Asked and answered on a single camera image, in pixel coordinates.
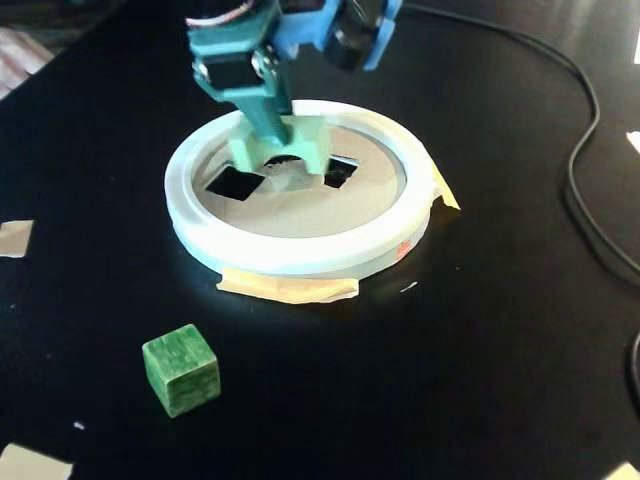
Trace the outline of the teal gripper black servo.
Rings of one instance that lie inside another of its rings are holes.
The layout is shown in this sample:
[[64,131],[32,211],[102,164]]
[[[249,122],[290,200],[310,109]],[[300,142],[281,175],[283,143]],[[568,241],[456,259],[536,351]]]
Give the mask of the teal gripper black servo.
[[291,133],[282,117],[293,114],[288,63],[263,46],[280,15],[276,1],[195,1],[186,28],[196,83],[233,103],[261,138],[285,146]]

